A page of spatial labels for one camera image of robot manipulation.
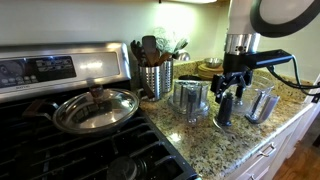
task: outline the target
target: countertop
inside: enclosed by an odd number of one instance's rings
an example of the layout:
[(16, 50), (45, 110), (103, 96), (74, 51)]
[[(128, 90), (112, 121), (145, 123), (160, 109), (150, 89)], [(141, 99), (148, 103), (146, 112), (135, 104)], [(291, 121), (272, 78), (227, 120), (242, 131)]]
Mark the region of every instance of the countertop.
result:
[(284, 96), (264, 123), (254, 125), (233, 114), (232, 126), (224, 133), (213, 123), (219, 105), (212, 92), (208, 93), (209, 114), (196, 126), (187, 124), (185, 115), (172, 110), (167, 104), (170, 95), (172, 92), (157, 102), (143, 101), (140, 107), (202, 179), (228, 176), (308, 109), (308, 104)]

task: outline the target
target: stainless steel stove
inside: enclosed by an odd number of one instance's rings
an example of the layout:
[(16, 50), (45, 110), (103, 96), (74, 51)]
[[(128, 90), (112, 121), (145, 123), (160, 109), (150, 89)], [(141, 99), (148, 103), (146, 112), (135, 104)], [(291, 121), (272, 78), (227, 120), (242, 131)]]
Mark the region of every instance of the stainless steel stove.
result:
[(59, 131), (35, 99), (60, 105), (92, 84), (130, 90), (123, 43), (0, 47), (0, 179), (195, 179), (197, 174), (138, 110), (115, 133), (83, 137)]

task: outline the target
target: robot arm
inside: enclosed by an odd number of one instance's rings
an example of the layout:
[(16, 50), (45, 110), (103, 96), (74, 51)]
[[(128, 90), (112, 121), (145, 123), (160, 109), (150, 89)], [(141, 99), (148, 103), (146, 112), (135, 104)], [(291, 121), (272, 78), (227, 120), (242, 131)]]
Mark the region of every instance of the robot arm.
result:
[(231, 0), (229, 28), (225, 42), (224, 73), (215, 75), (211, 91), (220, 103), (231, 85), (238, 85), (236, 96), (251, 84), (252, 70), (290, 61), (283, 50), (256, 52), (260, 34), (283, 37), (308, 25), (320, 12), (320, 0)]

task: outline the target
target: white wall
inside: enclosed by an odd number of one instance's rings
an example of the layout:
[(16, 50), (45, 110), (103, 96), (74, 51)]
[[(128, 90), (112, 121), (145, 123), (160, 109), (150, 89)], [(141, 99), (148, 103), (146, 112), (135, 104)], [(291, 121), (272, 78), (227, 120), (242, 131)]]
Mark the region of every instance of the white wall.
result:
[(0, 45), (122, 41), (164, 27), (187, 36), (193, 59), (213, 55), (219, 8), (157, 0), (0, 0)]
[[(224, 34), (228, 27), (228, 4), (220, 8), (219, 27), (216, 34), (215, 54), (223, 57)], [(262, 37), (258, 51), (283, 49), (294, 54), (298, 61), (300, 78), (314, 81), (320, 73), (320, 16), (318, 15), (307, 27), (295, 34), (282, 38)], [(292, 62), (276, 66), (276, 72), (294, 76)]]

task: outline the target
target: cable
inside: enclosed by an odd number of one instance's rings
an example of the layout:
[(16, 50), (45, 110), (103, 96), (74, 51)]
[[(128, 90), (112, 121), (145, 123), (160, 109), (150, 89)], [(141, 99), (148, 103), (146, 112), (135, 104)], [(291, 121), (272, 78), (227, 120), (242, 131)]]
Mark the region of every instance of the cable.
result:
[(315, 94), (311, 94), (306, 92), (305, 90), (310, 90), (310, 89), (317, 89), (320, 88), (320, 85), (302, 85), (300, 82), (300, 77), (298, 74), (298, 65), (297, 65), (297, 61), (295, 56), (292, 55), (292, 60), (293, 60), (293, 66), (294, 66), (294, 73), (295, 73), (295, 79), (297, 81), (297, 84), (292, 83), (290, 81), (286, 81), (284, 80), (281, 76), (279, 76), (275, 71), (274, 71), (274, 66), (269, 66), (267, 67), (268, 71), (278, 80), (280, 80), (281, 82), (283, 82), (285, 85), (295, 88), (295, 89), (300, 89), (302, 93), (308, 95), (308, 96), (319, 96), (320, 97), (320, 93), (315, 93)]

